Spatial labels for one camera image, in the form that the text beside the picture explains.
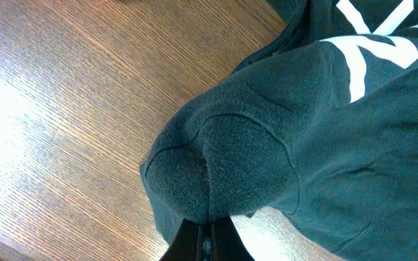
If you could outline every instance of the wood surface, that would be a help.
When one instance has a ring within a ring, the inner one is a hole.
[[[283,27],[259,0],[0,0],[0,259],[158,260],[140,162]],[[234,222],[256,260],[337,260],[274,210]]]

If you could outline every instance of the wooden table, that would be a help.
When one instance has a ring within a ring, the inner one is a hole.
[[[140,162],[283,27],[256,0],[0,0],[0,259],[158,260]],[[257,260],[337,260],[273,210],[235,223]]]

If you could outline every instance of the wooden floor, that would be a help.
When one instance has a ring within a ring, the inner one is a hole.
[[[0,0],[0,259],[158,260],[140,162],[283,27],[260,0]],[[337,260],[273,210],[235,223],[256,260]]]

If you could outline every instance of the wrinkled fabric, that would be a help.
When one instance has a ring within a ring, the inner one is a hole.
[[[183,218],[271,206],[346,259],[418,260],[418,1],[407,2],[297,1],[278,39],[182,107],[141,167],[164,239]]]

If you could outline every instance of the garment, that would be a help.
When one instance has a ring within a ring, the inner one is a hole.
[[[157,229],[271,206],[348,260],[418,260],[418,1],[294,3],[157,137],[141,168]]]

